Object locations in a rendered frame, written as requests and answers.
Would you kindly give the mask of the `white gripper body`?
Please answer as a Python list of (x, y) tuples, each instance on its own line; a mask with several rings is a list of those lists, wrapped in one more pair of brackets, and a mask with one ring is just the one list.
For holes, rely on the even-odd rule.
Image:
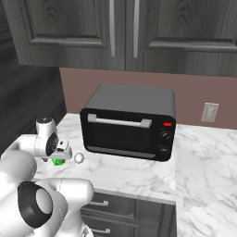
[(66, 149), (58, 148), (55, 151), (55, 159), (70, 160), (72, 158), (71, 147), (68, 146)]

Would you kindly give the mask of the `black toaster oven door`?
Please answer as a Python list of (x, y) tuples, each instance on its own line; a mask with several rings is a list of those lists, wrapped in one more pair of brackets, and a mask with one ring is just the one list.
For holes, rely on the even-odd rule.
[[(95, 114), (101, 119), (117, 119), (140, 122), (151, 119), (149, 129), (91, 123), (87, 116)], [(115, 156), (131, 156), (154, 160), (156, 157), (156, 135), (153, 118), (147, 114), (116, 110), (84, 108), (81, 113), (81, 130), (84, 147), (94, 153)]]

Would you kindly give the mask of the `dark wood tall cabinet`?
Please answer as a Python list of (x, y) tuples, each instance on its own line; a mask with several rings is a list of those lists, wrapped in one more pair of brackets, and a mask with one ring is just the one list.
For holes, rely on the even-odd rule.
[(19, 64), (0, 0), (0, 155), (21, 134), (34, 134), (37, 118), (58, 124), (66, 114), (59, 69)]

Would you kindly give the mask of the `dark drawer front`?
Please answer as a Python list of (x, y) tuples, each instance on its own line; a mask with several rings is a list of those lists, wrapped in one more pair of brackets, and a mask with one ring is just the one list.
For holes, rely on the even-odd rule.
[(85, 224), (90, 229), (111, 230), (109, 234), (94, 233), (94, 237), (133, 237), (134, 231), (132, 225), (90, 212), (82, 212), (81, 215)]
[(92, 201), (103, 202), (104, 200), (109, 202), (108, 206), (91, 206), (88, 204), (87, 206), (84, 206), (82, 209), (96, 212), (103, 212), (106, 214), (122, 216), (125, 218), (134, 217), (135, 213), (134, 199), (106, 193), (95, 193)]

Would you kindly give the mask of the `black toaster oven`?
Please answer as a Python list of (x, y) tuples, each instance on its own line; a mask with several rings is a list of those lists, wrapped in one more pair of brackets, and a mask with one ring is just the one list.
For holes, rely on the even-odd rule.
[[(169, 88), (103, 83), (97, 87), (83, 108), (135, 112), (151, 116), (154, 122), (153, 132), (156, 135), (156, 157), (152, 161), (166, 162), (170, 159), (176, 130), (176, 108), (175, 94)], [(162, 131), (168, 131), (171, 139), (163, 140), (160, 137)], [(169, 154), (160, 154), (160, 146), (166, 146)]]

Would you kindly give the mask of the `dark wood cupboard door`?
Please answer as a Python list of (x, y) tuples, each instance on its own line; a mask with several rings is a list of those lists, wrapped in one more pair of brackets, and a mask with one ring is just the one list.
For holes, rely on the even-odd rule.
[(126, 0), (126, 69), (237, 77), (237, 0), (140, 0), (133, 57), (134, 0)]
[(125, 0), (114, 0), (115, 57), (109, 0), (3, 0), (3, 5), (21, 65), (125, 69)]

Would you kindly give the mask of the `beige wall outlet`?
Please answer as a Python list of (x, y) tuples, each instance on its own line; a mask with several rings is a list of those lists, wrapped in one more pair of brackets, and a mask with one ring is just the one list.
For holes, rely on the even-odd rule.
[(214, 122), (218, 113), (219, 104), (205, 103), (201, 120), (203, 122)]

